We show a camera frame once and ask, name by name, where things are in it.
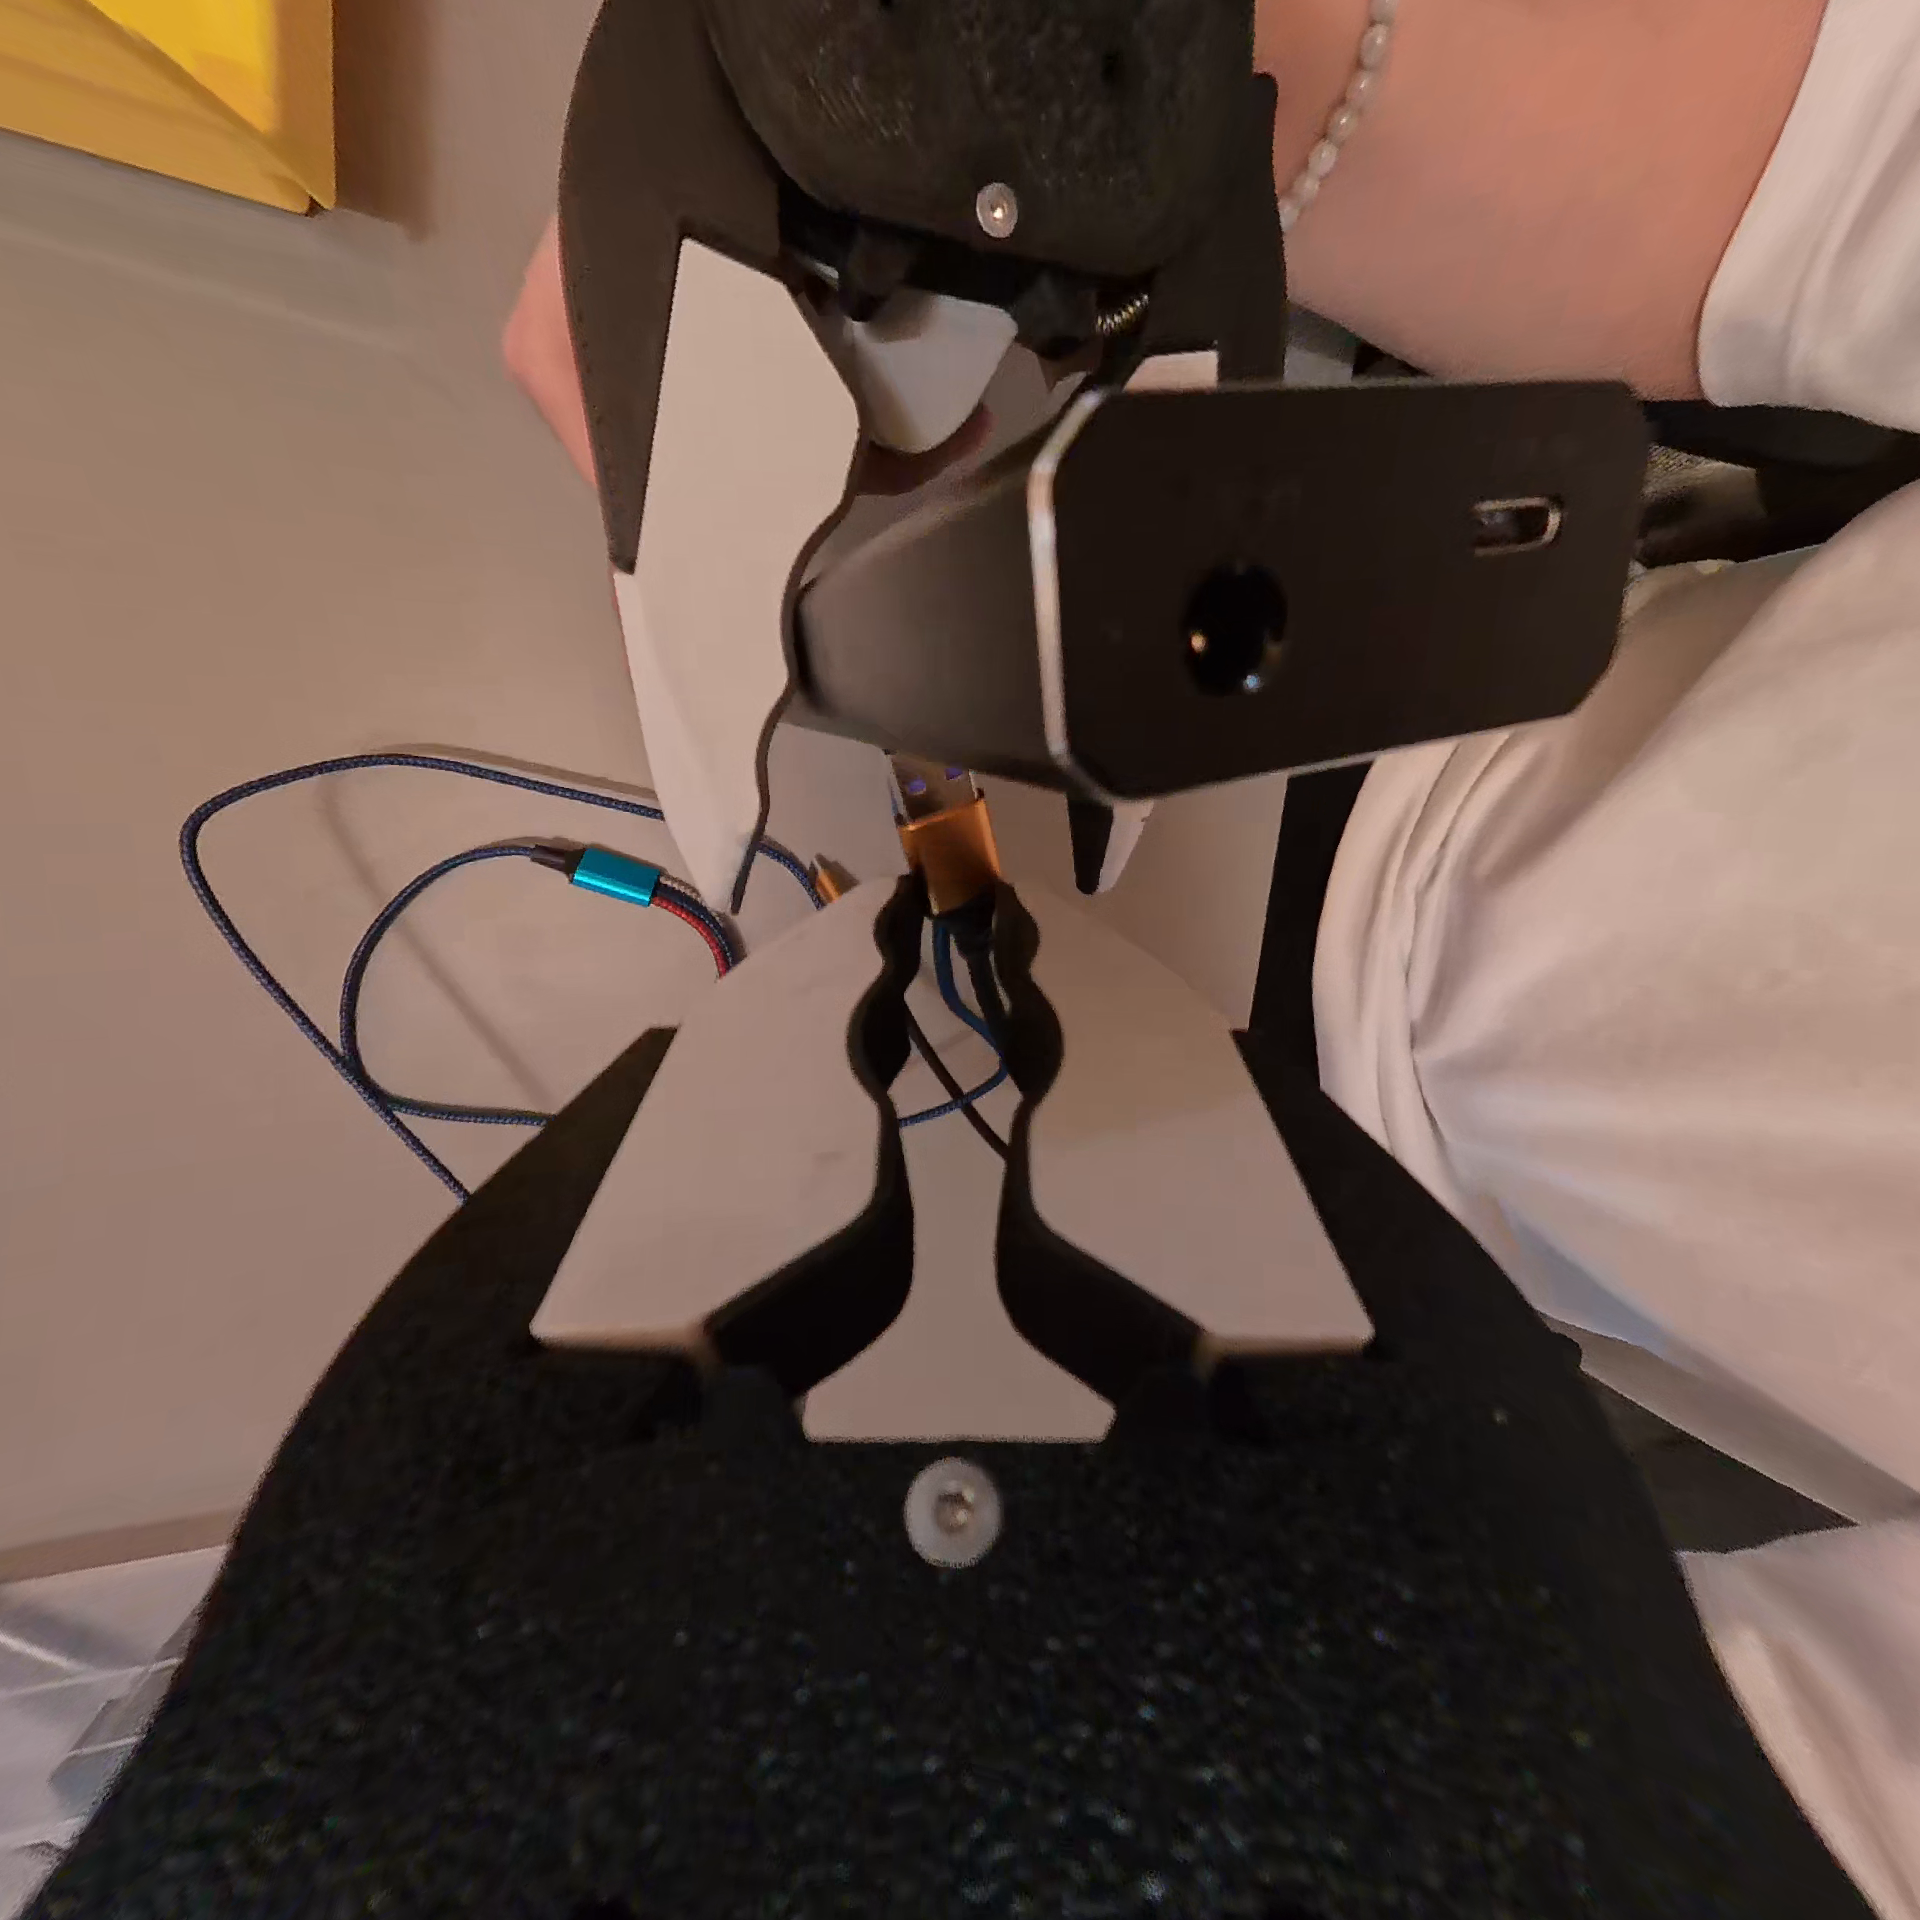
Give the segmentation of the person's white shirt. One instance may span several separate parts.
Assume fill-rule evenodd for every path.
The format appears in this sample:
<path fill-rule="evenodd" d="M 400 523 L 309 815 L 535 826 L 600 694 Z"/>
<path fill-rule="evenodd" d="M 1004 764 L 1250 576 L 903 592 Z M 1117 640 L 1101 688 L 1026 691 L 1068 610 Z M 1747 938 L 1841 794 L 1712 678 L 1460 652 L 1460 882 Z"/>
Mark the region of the person's white shirt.
<path fill-rule="evenodd" d="M 1396 4 L 1260 4 L 1288 232 Z M 1833 3 L 1715 274 L 1703 401 L 1916 432 L 1916 4 Z M 1377 761 L 1313 967 L 1323 1090 L 1616 1390 L 1856 1524 L 1695 1552 L 1775 1768 L 1916 1915 L 1916 484 L 1652 568 L 1556 723 Z"/>

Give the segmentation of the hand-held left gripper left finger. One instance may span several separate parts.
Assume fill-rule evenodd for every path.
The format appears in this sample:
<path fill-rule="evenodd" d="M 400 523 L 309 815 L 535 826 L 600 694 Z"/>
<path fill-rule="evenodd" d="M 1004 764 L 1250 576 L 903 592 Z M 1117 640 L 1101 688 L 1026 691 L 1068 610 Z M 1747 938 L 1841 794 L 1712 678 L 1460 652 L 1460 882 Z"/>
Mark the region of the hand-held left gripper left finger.
<path fill-rule="evenodd" d="M 914 1278 L 892 1087 L 919 964 L 899 878 L 727 974 L 665 1044 L 532 1338 L 760 1370 L 793 1402 L 876 1345 Z"/>

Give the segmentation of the person's right forearm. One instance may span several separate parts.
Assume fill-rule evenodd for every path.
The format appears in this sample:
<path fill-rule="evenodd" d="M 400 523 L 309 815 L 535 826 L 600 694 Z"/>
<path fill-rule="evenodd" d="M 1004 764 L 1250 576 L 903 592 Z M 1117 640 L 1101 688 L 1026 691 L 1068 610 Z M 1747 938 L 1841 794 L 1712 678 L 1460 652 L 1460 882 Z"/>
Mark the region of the person's right forearm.
<path fill-rule="evenodd" d="M 1701 401 L 1715 274 L 1821 3 L 1396 4 L 1284 238 L 1291 303 L 1421 374 Z"/>

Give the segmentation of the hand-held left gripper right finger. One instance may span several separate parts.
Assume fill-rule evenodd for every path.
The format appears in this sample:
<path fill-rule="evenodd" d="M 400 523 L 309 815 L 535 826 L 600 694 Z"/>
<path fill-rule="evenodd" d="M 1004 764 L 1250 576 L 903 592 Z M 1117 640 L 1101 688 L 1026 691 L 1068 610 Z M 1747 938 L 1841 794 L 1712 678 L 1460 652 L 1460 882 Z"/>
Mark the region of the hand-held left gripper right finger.
<path fill-rule="evenodd" d="M 1160 1375 L 1361 1354 L 1377 1335 L 1227 1020 L 1084 907 L 993 914 L 1019 1104 L 996 1289 L 1104 1402 Z"/>

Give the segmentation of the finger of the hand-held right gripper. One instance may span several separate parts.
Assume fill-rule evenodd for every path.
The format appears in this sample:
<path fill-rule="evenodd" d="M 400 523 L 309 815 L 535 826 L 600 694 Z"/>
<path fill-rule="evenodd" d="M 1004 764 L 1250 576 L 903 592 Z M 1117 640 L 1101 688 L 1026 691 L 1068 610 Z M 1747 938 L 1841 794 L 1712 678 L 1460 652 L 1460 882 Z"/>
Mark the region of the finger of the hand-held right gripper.
<path fill-rule="evenodd" d="M 988 412 L 993 415 L 988 460 L 1051 426 L 1088 380 L 1088 374 L 1073 368 L 1059 383 L 1048 385 L 1040 378 L 1044 374 L 1040 361 L 1034 361 L 1032 370 L 1037 380 L 1032 392 L 995 383 L 995 392 L 988 396 Z M 1146 393 L 1209 392 L 1218 385 L 1218 352 L 1152 352 L 1136 374 L 1128 375 L 1125 385 Z M 1084 897 L 1106 897 L 1117 887 L 1155 810 L 1157 802 L 1152 800 L 1068 798 L 1073 880 Z"/>
<path fill-rule="evenodd" d="M 636 560 L 615 571 L 642 750 L 685 878 L 733 914 L 789 695 L 784 610 L 874 410 L 858 327 L 679 243 Z"/>

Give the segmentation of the black printed usb hub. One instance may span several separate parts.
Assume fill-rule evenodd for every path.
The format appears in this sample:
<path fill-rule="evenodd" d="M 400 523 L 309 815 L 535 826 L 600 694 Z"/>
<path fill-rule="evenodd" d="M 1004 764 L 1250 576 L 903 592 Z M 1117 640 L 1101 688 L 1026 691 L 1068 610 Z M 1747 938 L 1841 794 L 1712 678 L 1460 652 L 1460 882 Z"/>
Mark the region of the black printed usb hub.
<path fill-rule="evenodd" d="M 1645 454 L 1615 383 L 1084 392 L 801 588 L 797 715 L 1108 808 L 1554 719 Z"/>

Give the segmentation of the person's right hand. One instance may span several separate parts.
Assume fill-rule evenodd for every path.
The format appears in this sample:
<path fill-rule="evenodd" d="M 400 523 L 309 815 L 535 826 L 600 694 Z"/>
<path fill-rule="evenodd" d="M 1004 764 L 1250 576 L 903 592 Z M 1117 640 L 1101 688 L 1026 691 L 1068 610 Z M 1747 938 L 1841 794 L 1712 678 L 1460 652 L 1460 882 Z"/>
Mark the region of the person's right hand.
<path fill-rule="evenodd" d="M 1016 345 L 1010 319 L 985 304 L 905 291 L 879 322 L 850 322 L 817 279 L 786 284 L 781 303 L 793 308 L 807 337 L 832 360 L 839 375 L 884 403 L 884 424 L 937 426 L 952 403 L 977 401 L 952 435 L 922 444 L 880 439 L 849 470 L 841 514 L 852 499 L 893 497 L 922 488 L 969 456 L 991 432 L 985 392 Z M 571 304 L 563 268 L 561 222 L 548 222 L 524 274 L 504 335 L 511 374 L 540 416 L 554 428 L 584 481 L 602 497 L 595 424 L 604 415 L 587 393 L 587 375 L 573 344 Z"/>

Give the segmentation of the yellow plastic bin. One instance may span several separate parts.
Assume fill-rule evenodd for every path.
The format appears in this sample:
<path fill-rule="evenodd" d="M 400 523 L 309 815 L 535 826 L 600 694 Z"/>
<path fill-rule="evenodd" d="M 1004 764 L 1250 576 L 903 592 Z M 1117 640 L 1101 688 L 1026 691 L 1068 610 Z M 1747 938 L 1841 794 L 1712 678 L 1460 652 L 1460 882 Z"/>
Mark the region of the yellow plastic bin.
<path fill-rule="evenodd" d="M 3 130 L 231 200 L 339 201 L 331 3 L 4 3 Z"/>

